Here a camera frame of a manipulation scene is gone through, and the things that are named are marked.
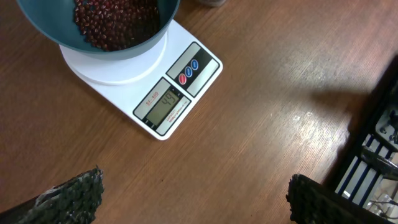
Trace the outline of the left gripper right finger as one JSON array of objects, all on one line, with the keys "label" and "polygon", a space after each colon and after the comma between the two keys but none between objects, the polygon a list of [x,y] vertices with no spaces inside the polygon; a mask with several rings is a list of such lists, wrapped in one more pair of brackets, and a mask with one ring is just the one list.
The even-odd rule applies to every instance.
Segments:
[{"label": "left gripper right finger", "polygon": [[298,224],[388,224],[389,221],[328,190],[312,179],[294,174],[286,199],[290,219]]}]

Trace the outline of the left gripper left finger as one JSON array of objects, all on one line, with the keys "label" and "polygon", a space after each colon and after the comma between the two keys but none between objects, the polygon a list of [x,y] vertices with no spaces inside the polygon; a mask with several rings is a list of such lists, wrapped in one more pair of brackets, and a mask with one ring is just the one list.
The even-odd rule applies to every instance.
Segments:
[{"label": "left gripper left finger", "polygon": [[103,193],[103,170],[95,167],[1,212],[1,223],[92,223]]}]

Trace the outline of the blue plastic bowl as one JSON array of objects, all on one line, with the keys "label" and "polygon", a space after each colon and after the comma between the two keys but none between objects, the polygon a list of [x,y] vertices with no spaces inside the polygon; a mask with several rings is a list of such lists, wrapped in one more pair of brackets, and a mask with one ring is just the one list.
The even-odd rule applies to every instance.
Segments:
[{"label": "blue plastic bowl", "polygon": [[84,43],[83,36],[72,22],[73,4],[67,0],[17,0],[30,23],[53,42],[101,60],[125,60],[150,50],[165,35],[180,5],[179,0],[160,0],[160,31],[149,40],[126,50],[105,52]]}]

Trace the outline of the red adzuki beans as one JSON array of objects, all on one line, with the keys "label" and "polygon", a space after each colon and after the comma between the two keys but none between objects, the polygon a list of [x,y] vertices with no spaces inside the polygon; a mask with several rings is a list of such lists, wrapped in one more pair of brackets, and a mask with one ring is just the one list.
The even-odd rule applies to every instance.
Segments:
[{"label": "red adzuki beans", "polygon": [[74,0],[84,41],[105,52],[141,44],[160,30],[156,0]]}]

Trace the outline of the clear plastic bean container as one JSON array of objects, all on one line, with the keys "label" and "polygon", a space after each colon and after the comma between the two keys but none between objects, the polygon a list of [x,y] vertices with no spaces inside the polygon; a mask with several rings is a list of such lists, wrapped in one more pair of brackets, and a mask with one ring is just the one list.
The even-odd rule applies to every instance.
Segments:
[{"label": "clear plastic bean container", "polygon": [[227,0],[196,0],[196,2],[208,7],[220,7]]}]

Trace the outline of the white digital kitchen scale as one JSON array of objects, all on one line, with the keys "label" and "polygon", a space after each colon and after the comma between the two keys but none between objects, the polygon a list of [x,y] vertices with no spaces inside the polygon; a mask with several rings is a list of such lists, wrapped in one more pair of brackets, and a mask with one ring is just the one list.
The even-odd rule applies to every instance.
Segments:
[{"label": "white digital kitchen scale", "polygon": [[223,70],[221,60],[176,21],[142,55],[100,60],[60,48],[76,76],[158,140],[166,140]]}]

